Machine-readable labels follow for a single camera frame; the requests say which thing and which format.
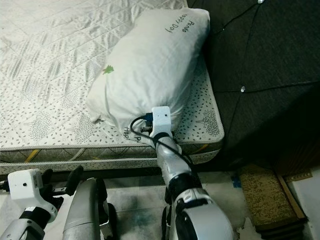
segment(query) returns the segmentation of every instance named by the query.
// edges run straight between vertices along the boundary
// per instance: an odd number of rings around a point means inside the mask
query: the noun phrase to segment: floor
[[[250,217],[241,188],[234,188],[231,172],[202,172],[203,188],[226,213],[234,229],[242,227]],[[165,186],[161,176],[141,176],[106,179],[108,202],[118,216],[118,233],[121,240],[160,240],[161,216],[166,205]],[[45,228],[45,240],[62,239],[63,229],[72,202],[66,195],[53,223]],[[10,222],[18,218],[21,210],[11,201],[8,193],[0,193],[0,234]]]

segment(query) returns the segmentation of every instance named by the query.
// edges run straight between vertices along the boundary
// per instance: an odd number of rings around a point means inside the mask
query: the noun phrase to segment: white pillow
[[[151,113],[152,107],[169,106],[174,131],[189,98],[209,23],[209,13],[203,9],[142,13],[92,84],[86,100],[91,120],[107,121],[125,138],[148,143],[128,130],[130,123]],[[142,124],[141,120],[134,128],[139,130]]]

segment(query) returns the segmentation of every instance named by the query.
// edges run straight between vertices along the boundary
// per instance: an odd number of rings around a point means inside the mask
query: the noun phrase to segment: dark fabric
[[[211,17],[203,52],[225,131],[217,166],[241,165],[320,133],[319,1],[188,4]]]

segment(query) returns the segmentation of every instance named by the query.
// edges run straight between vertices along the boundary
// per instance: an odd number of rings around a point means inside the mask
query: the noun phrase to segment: pillow
[[[148,143],[129,131],[152,107],[169,106],[174,131],[190,95],[191,80],[210,30],[203,9],[145,11],[114,46],[93,82],[86,106],[93,122],[107,121],[127,139]],[[135,130],[143,121],[134,125]]]

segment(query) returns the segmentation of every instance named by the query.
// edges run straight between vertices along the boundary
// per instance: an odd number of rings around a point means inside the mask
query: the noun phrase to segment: black cable
[[[159,141],[159,140],[154,140],[153,137],[146,136],[146,135],[144,135],[144,134],[142,134],[142,133],[140,133],[140,132],[135,131],[135,130],[133,129],[133,126],[134,126],[135,122],[138,121],[138,120],[140,120],[140,119],[143,119],[143,120],[144,120],[145,118],[144,118],[143,116],[140,116],[140,117],[137,117],[135,120],[133,120],[133,121],[131,122],[131,124],[130,124],[130,131],[131,131],[131,132],[133,132],[134,134],[136,134],[136,135],[138,135],[138,136],[141,136],[141,137],[144,137],[144,138],[146,138],[146,139],[149,139],[149,140],[151,140],[151,141],[153,141],[153,142],[156,141],[157,144],[160,144],[160,145],[164,146],[165,148],[169,149],[171,152],[173,152],[174,154],[176,154],[177,156],[179,156],[181,159],[183,159],[183,160],[186,162],[186,164],[188,164],[188,166],[190,167],[190,169],[192,170],[193,162],[191,161],[191,158],[190,158],[190,157],[187,157],[187,158],[188,158],[188,160],[187,160],[187,159],[185,158],[185,156],[183,156],[183,155],[180,154],[177,150],[175,150],[174,148],[168,146],[167,144],[165,144],[165,143],[163,143],[163,142],[161,142],[161,141]]]

